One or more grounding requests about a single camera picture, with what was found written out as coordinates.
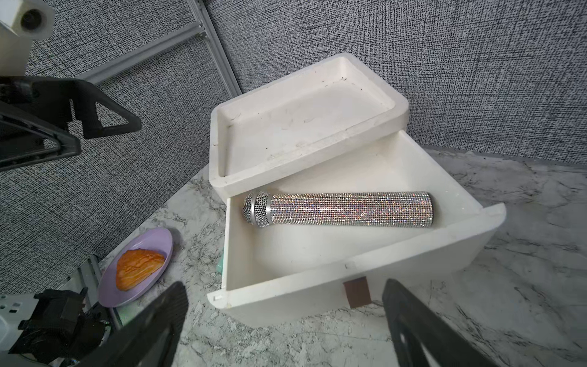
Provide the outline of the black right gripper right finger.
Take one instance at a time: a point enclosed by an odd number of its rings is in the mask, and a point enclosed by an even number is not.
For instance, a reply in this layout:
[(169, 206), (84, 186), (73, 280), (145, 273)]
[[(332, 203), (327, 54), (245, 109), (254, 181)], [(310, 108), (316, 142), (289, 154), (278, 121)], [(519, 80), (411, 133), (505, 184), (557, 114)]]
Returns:
[(399, 281), (386, 281), (382, 301), (398, 365), (428, 366), (427, 355), (439, 366), (495, 365)]

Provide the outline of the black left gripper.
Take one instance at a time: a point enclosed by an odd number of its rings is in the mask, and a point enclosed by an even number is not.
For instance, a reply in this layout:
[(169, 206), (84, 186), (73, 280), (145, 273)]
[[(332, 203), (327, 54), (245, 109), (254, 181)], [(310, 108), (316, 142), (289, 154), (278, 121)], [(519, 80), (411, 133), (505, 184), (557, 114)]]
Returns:
[(71, 135), (70, 100), (84, 139), (137, 132), (141, 119), (85, 80), (1, 77), (1, 170), (10, 171), (81, 153)]

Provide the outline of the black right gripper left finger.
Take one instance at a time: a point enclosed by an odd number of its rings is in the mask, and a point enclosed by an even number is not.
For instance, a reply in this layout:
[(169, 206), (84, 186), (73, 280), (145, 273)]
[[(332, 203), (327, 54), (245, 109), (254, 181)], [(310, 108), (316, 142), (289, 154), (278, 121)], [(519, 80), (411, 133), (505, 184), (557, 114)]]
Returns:
[(175, 282), (78, 365), (171, 366), (188, 306), (186, 288)]

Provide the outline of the white top drawer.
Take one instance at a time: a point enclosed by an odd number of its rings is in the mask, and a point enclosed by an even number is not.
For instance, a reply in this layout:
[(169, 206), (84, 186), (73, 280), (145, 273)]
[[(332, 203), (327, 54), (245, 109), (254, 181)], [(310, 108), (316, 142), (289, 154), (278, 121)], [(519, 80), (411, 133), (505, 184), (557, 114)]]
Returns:
[(406, 286), (469, 266), (504, 223), (504, 204), (482, 206), (406, 132), (397, 132), (264, 185), (266, 192), (426, 191), (429, 229), (269, 226), (242, 215), (243, 195), (226, 203), (222, 285), (209, 303), (249, 327), (348, 307), (345, 284), (362, 279), (371, 299), (392, 278)]

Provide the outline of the mint green microphone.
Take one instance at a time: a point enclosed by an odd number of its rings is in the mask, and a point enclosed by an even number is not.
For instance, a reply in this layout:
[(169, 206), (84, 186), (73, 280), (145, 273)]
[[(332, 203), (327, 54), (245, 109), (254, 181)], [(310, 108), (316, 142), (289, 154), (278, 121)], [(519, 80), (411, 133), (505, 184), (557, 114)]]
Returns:
[(216, 266), (216, 272), (220, 275), (223, 274), (223, 265), (224, 265), (224, 255), (221, 255), (220, 259), (217, 263), (217, 266)]

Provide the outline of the white drawer cabinet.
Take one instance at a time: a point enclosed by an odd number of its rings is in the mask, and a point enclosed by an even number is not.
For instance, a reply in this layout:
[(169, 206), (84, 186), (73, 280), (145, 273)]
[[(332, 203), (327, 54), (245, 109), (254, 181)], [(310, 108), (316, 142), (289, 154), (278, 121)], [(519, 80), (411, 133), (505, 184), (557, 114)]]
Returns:
[(209, 182), (238, 196), (407, 127), (409, 102), (343, 53), (218, 105)]

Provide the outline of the orange pastry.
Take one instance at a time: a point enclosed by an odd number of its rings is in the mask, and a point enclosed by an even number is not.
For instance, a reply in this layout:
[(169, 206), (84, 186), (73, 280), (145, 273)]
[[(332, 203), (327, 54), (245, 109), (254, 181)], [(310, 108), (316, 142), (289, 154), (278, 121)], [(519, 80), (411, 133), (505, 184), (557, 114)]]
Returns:
[(129, 291), (160, 269), (166, 258), (159, 252), (135, 249), (125, 252), (116, 264), (116, 287)]

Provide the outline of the purple plate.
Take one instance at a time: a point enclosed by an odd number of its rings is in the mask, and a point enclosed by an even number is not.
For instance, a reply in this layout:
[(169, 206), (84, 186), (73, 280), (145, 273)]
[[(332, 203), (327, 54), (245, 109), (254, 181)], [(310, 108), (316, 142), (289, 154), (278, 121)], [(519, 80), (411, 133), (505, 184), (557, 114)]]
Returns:
[(126, 305), (142, 296), (171, 262), (173, 237), (166, 228), (150, 229), (128, 243), (104, 272), (99, 303), (108, 308)]

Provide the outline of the aluminium front rail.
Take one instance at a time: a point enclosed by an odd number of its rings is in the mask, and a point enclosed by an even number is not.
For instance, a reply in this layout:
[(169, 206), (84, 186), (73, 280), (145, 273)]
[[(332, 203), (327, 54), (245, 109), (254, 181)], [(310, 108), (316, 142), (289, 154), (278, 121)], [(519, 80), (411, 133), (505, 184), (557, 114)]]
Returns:
[(75, 366), (122, 322), (99, 303), (97, 257), (84, 261), (55, 289), (1, 295), (2, 366)]

